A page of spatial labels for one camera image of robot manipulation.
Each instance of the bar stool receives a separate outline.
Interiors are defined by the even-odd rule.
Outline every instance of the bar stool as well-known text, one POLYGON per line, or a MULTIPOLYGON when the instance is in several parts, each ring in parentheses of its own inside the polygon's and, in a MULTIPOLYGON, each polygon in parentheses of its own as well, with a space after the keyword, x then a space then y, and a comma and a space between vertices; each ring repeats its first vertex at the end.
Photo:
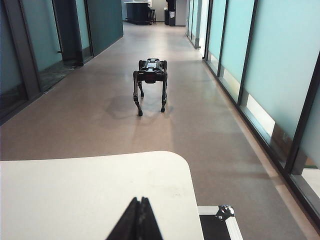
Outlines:
POLYGON ((150 9, 148 11, 148 17, 149 17, 149 25, 152 25, 152 23, 157 24, 157 18, 156 18, 156 10, 150 9))

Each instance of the quadruped robot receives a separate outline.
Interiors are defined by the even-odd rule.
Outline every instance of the quadruped robot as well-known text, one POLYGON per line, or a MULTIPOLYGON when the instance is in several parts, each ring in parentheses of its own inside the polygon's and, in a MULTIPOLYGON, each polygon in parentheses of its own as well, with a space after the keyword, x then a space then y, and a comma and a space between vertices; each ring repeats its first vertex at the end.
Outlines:
POLYGON ((167 103, 167 61, 160 61, 158 58, 148 58, 146 61, 139 61, 139 71, 133 72, 133 101, 138 108, 138 115, 142 116, 143 112, 138 101, 138 86, 141 91, 141 97, 145 96, 142 89, 142 81, 147 84, 162 82, 162 107, 161 112, 165 112, 167 103))

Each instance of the table top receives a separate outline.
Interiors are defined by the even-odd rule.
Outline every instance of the table top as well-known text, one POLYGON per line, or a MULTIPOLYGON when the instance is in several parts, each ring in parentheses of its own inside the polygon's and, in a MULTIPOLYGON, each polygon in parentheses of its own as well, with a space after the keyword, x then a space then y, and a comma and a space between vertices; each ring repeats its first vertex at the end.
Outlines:
POLYGON ((104 240, 148 197, 165 240, 203 240, 187 162, 167 151, 0 162, 2 240, 104 240))

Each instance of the trash bin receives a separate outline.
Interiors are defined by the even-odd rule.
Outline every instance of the trash bin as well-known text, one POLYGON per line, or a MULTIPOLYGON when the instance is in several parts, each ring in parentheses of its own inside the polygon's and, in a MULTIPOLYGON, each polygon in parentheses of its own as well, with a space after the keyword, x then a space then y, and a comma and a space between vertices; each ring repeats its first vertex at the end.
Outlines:
POLYGON ((176 11, 169 11, 169 26, 176 25, 176 11))

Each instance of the hallway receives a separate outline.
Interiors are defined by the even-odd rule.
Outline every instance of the hallway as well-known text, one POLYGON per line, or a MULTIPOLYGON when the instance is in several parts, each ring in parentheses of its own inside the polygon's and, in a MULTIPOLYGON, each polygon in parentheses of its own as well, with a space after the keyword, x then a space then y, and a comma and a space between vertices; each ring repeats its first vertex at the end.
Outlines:
POLYGON ((1 160, 171 151, 188 162, 199 206, 235 208, 243 239, 319 239, 185 28, 123 27, 122 39, 1 127, 1 160), (138 117, 132 73, 149 57, 168 61, 168 105, 161 113, 161 83, 144 84, 138 117))

